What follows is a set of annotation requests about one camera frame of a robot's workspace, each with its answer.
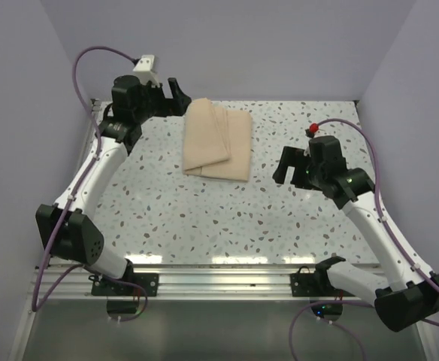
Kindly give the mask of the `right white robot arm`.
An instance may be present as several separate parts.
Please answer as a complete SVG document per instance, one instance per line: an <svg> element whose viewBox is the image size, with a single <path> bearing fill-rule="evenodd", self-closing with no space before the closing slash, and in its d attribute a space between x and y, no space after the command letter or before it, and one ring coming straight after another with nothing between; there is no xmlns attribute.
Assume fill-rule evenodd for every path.
<svg viewBox="0 0 439 361"><path fill-rule="evenodd" d="M290 276L292 294L335 296L340 291L368 303L383 324L399 332L439 312L439 273L410 246L375 197L375 185L361 168L349 169L336 137L312 138L307 149L284 147L273 174L283 184L293 168L291 185L317 190L331 199L360 231L384 272L361 270L341 256L318 262L313 272Z"/></svg>

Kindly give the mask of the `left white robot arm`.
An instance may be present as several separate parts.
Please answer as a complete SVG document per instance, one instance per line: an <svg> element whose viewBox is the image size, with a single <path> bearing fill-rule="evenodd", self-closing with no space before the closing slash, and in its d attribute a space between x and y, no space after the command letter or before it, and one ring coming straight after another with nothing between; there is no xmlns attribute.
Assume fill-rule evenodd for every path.
<svg viewBox="0 0 439 361"><path fill-rule="evenodd" d="M161 86L141 84L134 75L114 80L112 102L98 125L99 134L73 181L51 205L40 205L35 218L46 254L71 260L109 277L118 295L133 291L135 276L126 271L129 261L105 244L93 217L102 194L117 169L142 136L151 117L179 117L191 98L177 79L168 79L171 97Z"/></svg>

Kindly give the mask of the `beige surgical wrap cloth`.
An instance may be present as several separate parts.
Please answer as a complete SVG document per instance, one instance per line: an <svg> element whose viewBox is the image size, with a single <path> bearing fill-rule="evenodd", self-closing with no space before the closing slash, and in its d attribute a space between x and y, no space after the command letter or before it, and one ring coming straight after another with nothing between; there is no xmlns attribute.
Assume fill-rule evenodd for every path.
<svg viewBox="0 0 439 361"><path fill-rule="evenodd" d="M228 181L249 180L253 119L209 99L196 99L185 115L183 173Z"/></svg>

